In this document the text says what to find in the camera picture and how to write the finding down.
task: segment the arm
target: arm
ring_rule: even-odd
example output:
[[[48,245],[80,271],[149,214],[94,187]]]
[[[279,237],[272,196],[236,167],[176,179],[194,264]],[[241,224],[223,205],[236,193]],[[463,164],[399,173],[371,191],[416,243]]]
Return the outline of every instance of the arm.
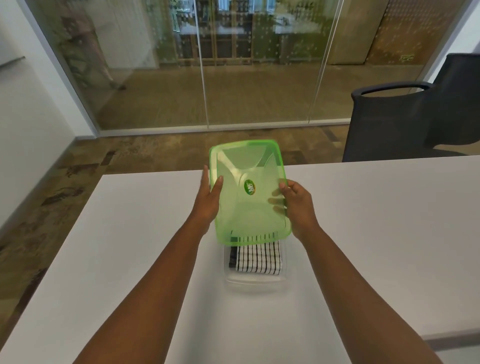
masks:
[[[218,212],[223,178],[210,192],[205,166],[192,213],[74,364],[163,363],[203,235]]]
[[[293,234],[307,251],[352,363],[441,364],[433,350],[375,292],[322,230],[310,193],[294,181],[279,187]]]

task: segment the clear plastic container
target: clear plastic container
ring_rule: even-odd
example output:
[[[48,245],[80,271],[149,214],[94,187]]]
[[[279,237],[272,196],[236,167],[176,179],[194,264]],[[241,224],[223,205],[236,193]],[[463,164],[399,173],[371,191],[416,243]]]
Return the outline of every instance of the clear plastic container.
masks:
[[[286,178],[276,141],[247,140],[211,148],[212,187],[221,175],[224,182],[215,219],[220,243],[251,245],[290,235],[290,220],[268,202],[278,183]]]
[[[287,255],[286,247],[283,240],[279,241],[279,249],[282,256],[282,268],[278,275],[251,272],[239,272],[236,268],[230,268],[230,250],[237,247],[224,246],[222,254],[222,271],[223,276],[227,282],[236,283],[239,285],[260,285],[260,286],[279,286],[287,279]]]

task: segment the left hand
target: left hand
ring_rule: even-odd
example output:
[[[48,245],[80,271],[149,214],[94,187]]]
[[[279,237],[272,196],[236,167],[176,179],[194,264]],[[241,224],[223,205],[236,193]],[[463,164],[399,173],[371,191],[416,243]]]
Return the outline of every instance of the left hand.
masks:
[[[190,219],[200,224],[201,229],[206,233],[210,223],[215,219],[218,213],[220,192],[223,186],[223,176],[217,178],[215,185],[210,191],[210,182],[208,179],[208,167],[204,166],[200,188],[193,204]]]

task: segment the lid logo sticker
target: lid logo sticker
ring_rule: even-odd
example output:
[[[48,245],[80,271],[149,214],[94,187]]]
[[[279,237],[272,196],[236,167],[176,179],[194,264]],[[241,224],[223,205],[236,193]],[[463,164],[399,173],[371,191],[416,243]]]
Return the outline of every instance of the lid logo sticker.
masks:
[[[255,193],[256,188],[252,180],[246,180],[245,183],[243,184],[243,187],[245,188],[245,192],[248,193],[249,195],[252,195]]]

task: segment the black and white checkered cloth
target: black and white checkered cloth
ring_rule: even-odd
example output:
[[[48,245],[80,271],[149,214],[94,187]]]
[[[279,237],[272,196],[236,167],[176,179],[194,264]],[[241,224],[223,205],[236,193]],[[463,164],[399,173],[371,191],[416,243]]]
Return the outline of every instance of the black and white checkered cloth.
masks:
[[[282,269],[279,242],[233,246],[228,266],[238,272],[278,275]]]

